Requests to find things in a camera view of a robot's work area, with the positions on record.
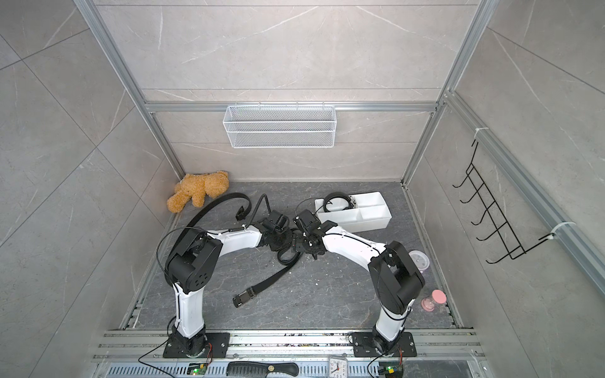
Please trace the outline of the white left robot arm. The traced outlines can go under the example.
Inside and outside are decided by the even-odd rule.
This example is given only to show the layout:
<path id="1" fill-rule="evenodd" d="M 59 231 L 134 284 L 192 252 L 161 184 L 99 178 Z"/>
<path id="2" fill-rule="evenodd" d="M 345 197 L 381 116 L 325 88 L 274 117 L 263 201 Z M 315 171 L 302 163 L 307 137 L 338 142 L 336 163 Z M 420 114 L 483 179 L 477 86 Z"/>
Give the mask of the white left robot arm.
<path id="1" fill-rule="evenodd" d="M 268 217 L 225 231 L 187 226 L 165 262 L 165 275 L 176 302 L 175 339 L 190 351 L 207 344 L 203 292 L 219 258 L 239 250 L 268 246 L 273 251 L 291 247 L 290 221 L 273 211 Z"/>

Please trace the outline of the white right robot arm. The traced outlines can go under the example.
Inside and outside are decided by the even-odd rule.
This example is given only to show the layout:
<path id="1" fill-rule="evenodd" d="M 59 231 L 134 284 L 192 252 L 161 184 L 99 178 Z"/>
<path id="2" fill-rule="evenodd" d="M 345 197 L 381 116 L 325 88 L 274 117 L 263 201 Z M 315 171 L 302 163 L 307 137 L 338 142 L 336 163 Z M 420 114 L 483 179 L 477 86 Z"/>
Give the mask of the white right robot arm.
<path id="1" fill-rule="evenodd" d="M 381 313 L 373 326 L 373 346 L 388 354 L 400 341 L 412 306 L 425 286 L 425 278 L 406 247 L 392 241 L 377 243 L 357 236 L 336 222 L 320 221 L 304 210 L 294 218 L 302 240 L 297 242 L 305 252 L 326 252 L 343 256 L 365 268 L 381 304 Z"/>

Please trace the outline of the black belt with silver buckle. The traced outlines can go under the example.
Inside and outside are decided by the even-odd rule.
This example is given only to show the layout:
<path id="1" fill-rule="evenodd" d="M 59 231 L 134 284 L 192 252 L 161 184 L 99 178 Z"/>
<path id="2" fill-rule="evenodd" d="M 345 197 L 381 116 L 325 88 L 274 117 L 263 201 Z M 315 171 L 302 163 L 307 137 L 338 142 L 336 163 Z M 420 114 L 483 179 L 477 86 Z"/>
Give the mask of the black belt with silver buckle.
<path id="1" fill-rule="evenodd" d="M 354 198 L 343 192 L 332 192 L 323 198 L 321 209 L 324 213 L 342 211 L 356 208 Z"/>

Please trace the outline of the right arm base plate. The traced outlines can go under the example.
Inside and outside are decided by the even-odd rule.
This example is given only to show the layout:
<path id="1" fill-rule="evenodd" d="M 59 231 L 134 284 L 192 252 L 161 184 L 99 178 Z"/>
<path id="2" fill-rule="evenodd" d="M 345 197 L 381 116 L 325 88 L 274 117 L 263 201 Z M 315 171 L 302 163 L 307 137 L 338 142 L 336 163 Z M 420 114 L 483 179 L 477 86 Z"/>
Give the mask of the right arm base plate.
<path id="1" fill-rule="evenodd" d="M 410 332 L 400 332 L 392 341 L 386 341 L 377 332 L 353 332 L 349 335 L 349 341 L 357 358 L 388 357 L 392 354 L 415 358 L 418 355 Z"/>

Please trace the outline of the white compartment storage tray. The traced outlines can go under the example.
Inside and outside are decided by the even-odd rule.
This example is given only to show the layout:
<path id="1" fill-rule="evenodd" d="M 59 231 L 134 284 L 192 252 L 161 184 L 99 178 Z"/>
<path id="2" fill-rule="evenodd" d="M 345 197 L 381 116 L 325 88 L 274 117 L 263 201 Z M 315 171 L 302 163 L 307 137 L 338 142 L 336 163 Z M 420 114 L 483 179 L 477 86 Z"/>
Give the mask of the white compartment storage tray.
<path id="1" fill-rule="evenodd" d="M 323 198 L 314 201 L 316 216 L 322 221 L 334 221 L 348 232 L 366 232 L 387 228 L 392 214 L 381 192 L 350 195 L 356 208 L 324 213 L 321 209 Z"/>

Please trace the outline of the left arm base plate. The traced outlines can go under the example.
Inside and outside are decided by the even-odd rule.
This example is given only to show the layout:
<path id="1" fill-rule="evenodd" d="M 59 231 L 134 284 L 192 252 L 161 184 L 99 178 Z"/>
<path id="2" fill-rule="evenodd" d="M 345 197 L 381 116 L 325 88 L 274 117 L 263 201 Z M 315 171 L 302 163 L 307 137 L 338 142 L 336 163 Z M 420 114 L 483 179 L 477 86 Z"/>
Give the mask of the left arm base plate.
<path id="1" fill-rule="evenodd" d="M 228 332 L 211 332 L 188 339 L 174 332 L 163 351 L 164 358 L 225 358 L 229 346 Z"/>

